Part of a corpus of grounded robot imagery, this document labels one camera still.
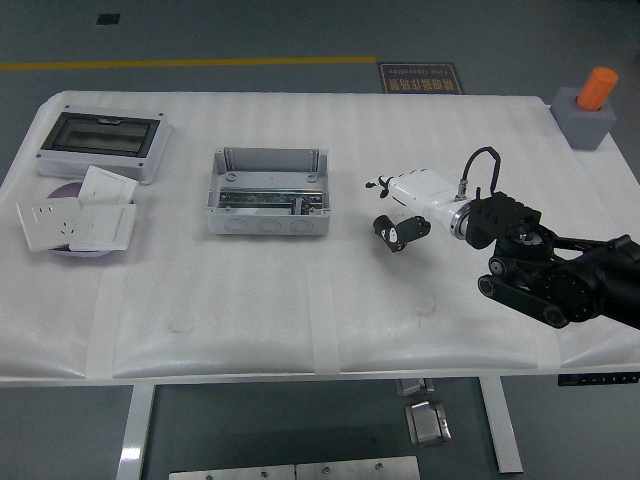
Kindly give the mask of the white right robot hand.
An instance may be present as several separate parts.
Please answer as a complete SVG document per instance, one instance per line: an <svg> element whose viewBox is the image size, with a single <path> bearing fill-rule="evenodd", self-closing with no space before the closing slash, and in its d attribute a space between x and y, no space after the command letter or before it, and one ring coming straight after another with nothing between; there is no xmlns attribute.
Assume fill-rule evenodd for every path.
<svg viewBox="0 0 640 480"><path fill-rule="evenodd" d="M433 223L441 224L456 239L464 240L469 202L456 200L457 188L432 170L414 170L396 177L379 176L366 183L380 187L380 197L390 197L414 213L393 223L387 215L373 221L375 234L392 251L403 250L408 243L426 237Z"/></svg>

